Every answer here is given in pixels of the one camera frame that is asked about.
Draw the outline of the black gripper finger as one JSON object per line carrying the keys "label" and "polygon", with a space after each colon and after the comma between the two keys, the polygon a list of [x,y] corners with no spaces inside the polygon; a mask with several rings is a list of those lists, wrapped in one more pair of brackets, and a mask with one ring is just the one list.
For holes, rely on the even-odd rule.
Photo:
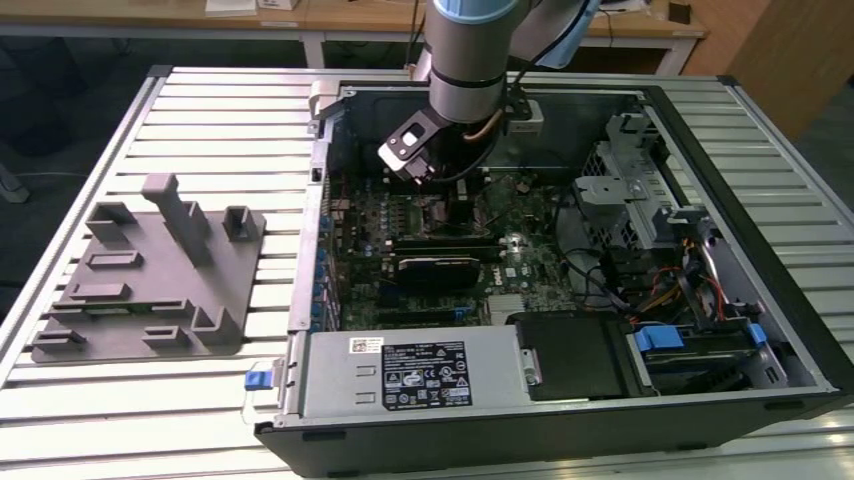
{"label": "black gripper finger", "polygon": [[447,222],[455,227],[471,227],[474,202],[468,193],[467,180],[456,180],[447,191]]}

